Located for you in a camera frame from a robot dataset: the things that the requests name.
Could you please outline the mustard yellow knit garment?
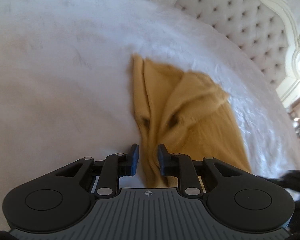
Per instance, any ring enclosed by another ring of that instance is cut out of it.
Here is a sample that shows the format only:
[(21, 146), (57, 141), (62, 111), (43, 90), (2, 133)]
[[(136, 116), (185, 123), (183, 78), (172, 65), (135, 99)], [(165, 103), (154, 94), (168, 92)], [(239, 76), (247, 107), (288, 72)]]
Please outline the mustard yellow knit garment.
[(174, 187), (160, 173), (157, 149), (193, 160), (215, 157), (250, 172), (229, 96), (208, 75), (133, 55), (135, 120), (141, 134), (141, 166), (147, 187)]

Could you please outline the white floral bedspread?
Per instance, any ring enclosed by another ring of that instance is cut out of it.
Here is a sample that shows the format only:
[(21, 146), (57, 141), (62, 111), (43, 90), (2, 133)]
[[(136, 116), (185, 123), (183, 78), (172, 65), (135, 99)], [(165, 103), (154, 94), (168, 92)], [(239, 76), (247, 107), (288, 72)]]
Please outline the white floral bedspread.
[(300, 170), (300, 141), (257, 66), (211, 26), (146, 0), (0, 0), (0, 229), (14, 187), (140, 141), (131, 55), (230, 94), (254, 174)]

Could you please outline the tufted cream headboard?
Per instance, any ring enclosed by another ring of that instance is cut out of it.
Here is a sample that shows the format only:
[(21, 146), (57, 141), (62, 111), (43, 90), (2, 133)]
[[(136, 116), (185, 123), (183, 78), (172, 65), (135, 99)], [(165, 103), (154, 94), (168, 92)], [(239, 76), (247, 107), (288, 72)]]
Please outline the tufted cream headboard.
[(152, 0), (202, 21), (236, 44), (283, 104), (300, 97), (300, 32), (285, 0)]

